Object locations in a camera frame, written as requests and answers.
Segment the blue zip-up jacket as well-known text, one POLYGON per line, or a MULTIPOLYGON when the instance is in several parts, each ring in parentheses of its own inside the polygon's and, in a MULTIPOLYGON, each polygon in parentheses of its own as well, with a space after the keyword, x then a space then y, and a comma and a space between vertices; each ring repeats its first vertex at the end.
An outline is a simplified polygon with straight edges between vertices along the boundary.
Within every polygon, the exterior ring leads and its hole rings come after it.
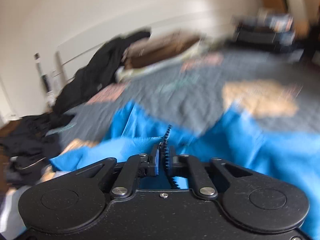
POLYGON ((203 162, 213 157, 225 159, 303 190, 310 210, 302 230, 319 239, 319 135, 265 132, 250 114, 235 107, 197 136, 186 129, 169 127, 131 101, 115 113, 101 143, 66 152, 50 163, 59 171, 75 171, 108 157, 126 161, 132 155, 151 152, 165 132, 170 133, 169 144, 177 153, 196 156, 203 162))

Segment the black clothes pile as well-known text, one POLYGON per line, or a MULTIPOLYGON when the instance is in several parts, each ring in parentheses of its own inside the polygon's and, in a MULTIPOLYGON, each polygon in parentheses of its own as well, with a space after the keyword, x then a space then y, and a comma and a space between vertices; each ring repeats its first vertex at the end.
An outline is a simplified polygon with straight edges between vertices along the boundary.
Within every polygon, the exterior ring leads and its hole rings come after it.
POLYGON ((9 158, 4 175, 11 187, 35 185, 41 179, 49 159, 62 152, 59 134, 48 132, 67 126, 74 117, 53 112, 24 116, 9 134, 1 137, 1 150, 9 158))

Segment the brown folded clothes stack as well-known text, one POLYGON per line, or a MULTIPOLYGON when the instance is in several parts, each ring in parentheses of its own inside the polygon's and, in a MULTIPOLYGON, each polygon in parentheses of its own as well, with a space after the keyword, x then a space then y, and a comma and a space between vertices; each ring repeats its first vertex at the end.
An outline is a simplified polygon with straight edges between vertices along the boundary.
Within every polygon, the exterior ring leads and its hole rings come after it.
POLYGON ((115 74, 117 83, 148 75, 171 64, 200 55, 205 38, 199 33, 179 30, 167 35, 135 42, 123 53, 122 66, 115 74))

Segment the dark folded clothes stack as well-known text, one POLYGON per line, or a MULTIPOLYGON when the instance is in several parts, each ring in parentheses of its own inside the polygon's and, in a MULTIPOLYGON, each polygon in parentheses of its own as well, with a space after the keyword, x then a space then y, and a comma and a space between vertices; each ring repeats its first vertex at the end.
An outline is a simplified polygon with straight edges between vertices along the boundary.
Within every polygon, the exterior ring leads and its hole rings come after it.
POLYGON ((295 21, 290 14, 234 16, 232 22, 234 44, 277 54, 300 51, 303 59, 319 65, 319 23, 295 21))

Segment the black coat on bed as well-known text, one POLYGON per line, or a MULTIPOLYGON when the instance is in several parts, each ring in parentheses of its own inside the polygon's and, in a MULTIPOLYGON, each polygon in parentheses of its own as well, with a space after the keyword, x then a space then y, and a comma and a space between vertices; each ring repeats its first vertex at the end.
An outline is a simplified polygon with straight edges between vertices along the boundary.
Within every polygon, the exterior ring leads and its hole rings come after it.
POLYGON ((53 112, 62 114, 88 101, 101 89, 113 83, 115 72, 121 66, 124 51, 131 44, 150 36, 149 30, 143 30, 125 37, 117 36, 104 43, 88 65, 80 68, 73 81, 61 90, 53 106, 53 112))

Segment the grey patchwork quilt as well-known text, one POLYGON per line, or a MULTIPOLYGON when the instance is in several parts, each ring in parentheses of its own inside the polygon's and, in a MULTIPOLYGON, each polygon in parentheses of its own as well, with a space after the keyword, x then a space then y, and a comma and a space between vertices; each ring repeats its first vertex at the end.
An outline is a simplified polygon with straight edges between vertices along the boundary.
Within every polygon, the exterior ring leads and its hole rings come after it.
POLYGON ((145 111, 172 125, 203 133, 223 113, 223 87, 232 82, 268 81, 295 85, 300 92, 293 116, 259 117, 258 123, 270 131, 319 131, 319 69, 296 61, 296 54, 229 48, 218 65, 200 65, 181 72, 179 63, 134 79, 119 97, 84 103, 70 110, 68 126, 59 129, 61 147, 73 139, 99 141, 106 134, 114 113, 134 101, 145 111))

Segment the black hairbrush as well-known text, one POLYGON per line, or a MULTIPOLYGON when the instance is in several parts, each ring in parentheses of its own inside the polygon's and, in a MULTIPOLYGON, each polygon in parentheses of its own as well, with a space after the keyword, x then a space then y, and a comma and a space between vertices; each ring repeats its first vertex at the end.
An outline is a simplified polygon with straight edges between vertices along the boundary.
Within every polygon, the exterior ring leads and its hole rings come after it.
POLYGON ((51 91, 51 87, 50 87, 50 84, 49 84, 48 75, 46 75, 46 74, 42 75, 41 79, 42 79, 42 82, 43 82, 43 85, 44 85, 46 93, 49 93, 51 91))

